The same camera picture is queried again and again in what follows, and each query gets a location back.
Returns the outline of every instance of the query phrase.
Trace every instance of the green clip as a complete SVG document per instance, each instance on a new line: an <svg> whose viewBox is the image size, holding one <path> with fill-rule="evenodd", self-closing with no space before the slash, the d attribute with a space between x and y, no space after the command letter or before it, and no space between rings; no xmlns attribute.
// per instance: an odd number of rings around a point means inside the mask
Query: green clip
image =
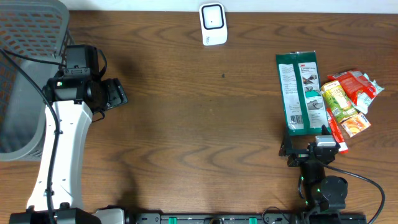
<svg viewBox="0 0 398 224"><path fill-rule="evenodd" d="M177 218L169 218L169 224L177 224Z"/></svg>
<svg viewBox="0 0 398 224"><path fill-rule="evenodd" d="M249 224L257 224L257 218L249 218Z"/></svg>

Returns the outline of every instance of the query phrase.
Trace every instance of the cable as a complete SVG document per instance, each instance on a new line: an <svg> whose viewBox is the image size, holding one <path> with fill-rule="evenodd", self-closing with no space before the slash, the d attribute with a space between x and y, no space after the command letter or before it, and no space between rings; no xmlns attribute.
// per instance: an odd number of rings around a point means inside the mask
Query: cable
<svg viewBox="0 0 398 224"><path fill-rule="evenodd" d="M288 223L290 223L290 220L289 220L288 218L286 218L285 214L283 214L283 212L281 212L280 209L279 209L278 207L270 206L270 207L268 207L268 208L262 213L262 215L261 215L261 220L262 220L265 224L268 224L268 223L265 221L264 216L266 215L266 213L268 212L268 210L269 210L270 208L276 208L276 209L278 209L279 213L282 214L283 218L284 218Z"/></svg>
<svg viewBox="0 0 398 224"><path fill-rule="evenodd" d="M25 59L25 60L30 60L30 61L33 61L33 62L46 63L46 64L50 64L50 65L58 65L58 66L61 66L61 67L66 67L66 65L64 65L64 64L62 64L62 63L58 63L58 62L49 62L49 61L46 61L46 60L39 60L39 59L30 58L30 57L25 57L25 56L23 56L23 55L20 55L20 54L11 52L11 51L6 50L6 49L3 49L3 51L4 51L5 53L7 53L7 54L11 54L11 55L13 55L13 56L15 56L15 57L19 57L19 58L22 58L22 59Z"/></svg>
<svg viewBox="0 0 398 224"><path fill-rule="evenodd" d="M338 169L338 168L335 168L335 167L332 167L332 166L329 166L329 165L326 165L326 164L324 164L323 162L319 161L318 159L316 159L316 160L317 160L317 162L318 162L321 166L323 166L323 167L326 167L326 168L328 168L328 169L331 169L331 170L334 170L334 171L337 171L337 172L341 172L341 173L343 173L343 174L351 175L351 176L356 177L356 178L359 178L359 179L361 179L361 180L365 180L366 182L369 182L369 183L375 185L375 186L380 190L380 193L381 193L381 203L380 203L380 207L379 207L379 209L377 210L376 214L374 214L373 218L368 222L368 224L372 224L372 223L377 219L377 217L380 215L381 211L382 211L383 208L384 208L384 202L386 201L386 195L384 194L383 188L382 188L378 183L376 183L375 181L373 181L373 180L371 180L371 179L369 179L369 178L363 177L363 176L358 175L358 174L354 174L354 173L352 173L352 172L348 172L348 171L345 171L345 170L341 170L341 169Z"/></svg>
<svg viewBox="0 0 398 224"><path fill-rule="evenodd" d="M12 66L14 66L21 74L22 76L24 76L26 78L26 80L33 86L33 88L39 93L39 95L43 98L44 103L48 106L54 121L55 121L55 131L54 131L54 144L52 147L52 152L51 152L51 158L50 158L50 165L49 165L49 174L47 176L47 208L49 210L49 217L50 217L50 222L51 224L56 224L56 221L54 219L54 215L53 215L53 211L52 211L52 189L51 189L51 184L52 184L52 173L53 173L53 169L54 169L54 163L55 163L55 155L57 153L57 145L58 145L58 137L60 135L60 125L58 122L58 117L57 114L55 114L54 109L52 108L51 104L49 103L49 101L47 100L47 98L45 97L43 91L40 89L39 86L37 86L37 84L35 83L35 81L33 81L30 76L28 76L28 74L26 74L25 71L23 71L23 69L21 69L20 66L18 66L17 63L15 63L15 61L13 61L13 59L11 59L6 51L4 49L0 48L0 53L3 54L3 56L8 60L9 63L11 63Z"/></svg>

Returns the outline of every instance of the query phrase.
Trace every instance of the barcode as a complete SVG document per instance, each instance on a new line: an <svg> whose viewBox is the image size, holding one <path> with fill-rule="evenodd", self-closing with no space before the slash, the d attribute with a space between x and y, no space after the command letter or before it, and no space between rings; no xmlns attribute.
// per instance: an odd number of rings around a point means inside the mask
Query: barcode
<svg viewBox="0 0 398 224"><path fill-rule="evenodd" d="M290 116L290 120L292 121L292 124L302 124L303 116L302 115L292 115L292 116Z"/></svg>
<svg viewBox="0 0 398 224"><path fill-rule="evenodd" d="M336 108L332 111L332 113L334 116L337 116L338 114L340 114L340 110L338 108Z"/></svg>

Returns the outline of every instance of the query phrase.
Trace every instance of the product label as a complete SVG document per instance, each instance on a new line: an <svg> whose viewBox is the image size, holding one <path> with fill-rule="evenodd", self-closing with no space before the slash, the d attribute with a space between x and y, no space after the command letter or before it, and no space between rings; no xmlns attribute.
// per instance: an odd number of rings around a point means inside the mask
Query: product label
<svg viewBox="0 0 398 224"><path fill-rule="evenodd" d="M303 83L310 128L321 128L324 124L327 126L325 103L319 89L317 64L315 62L299 63L298 67Z"/></svg>
<svg viewBox="0 0 398 224"><path fill-rule="evenodd" d="M289 129L303 129L303 115L300 109L299 93L293 65L279 64L282 97L286 109Z"/></svg>

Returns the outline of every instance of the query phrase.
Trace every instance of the wood grain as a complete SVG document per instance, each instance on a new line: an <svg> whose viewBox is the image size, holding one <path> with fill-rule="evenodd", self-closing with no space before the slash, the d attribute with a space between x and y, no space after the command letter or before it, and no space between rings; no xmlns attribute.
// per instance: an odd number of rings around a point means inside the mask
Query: wood grain
<svg viewBox="0 0 398 224"><path fill-rule="evenodd" d="M277 156L285 124L275 54L316 50L322 82L359 68L386 88L367 115L372 126L347 138L350 153L333 165L380 183L387 202L377 223L397 223L398 15L228 13L227 20L227 43L204 47L198 13L71 12L76 43L103 50L105 78L119 78L129 97L88 131L85 210L303 207L299 169ZM1 223L24 211L38 169L38 162L0 163ZM380 193L342 176L345 211L370 220Z"/></svg>

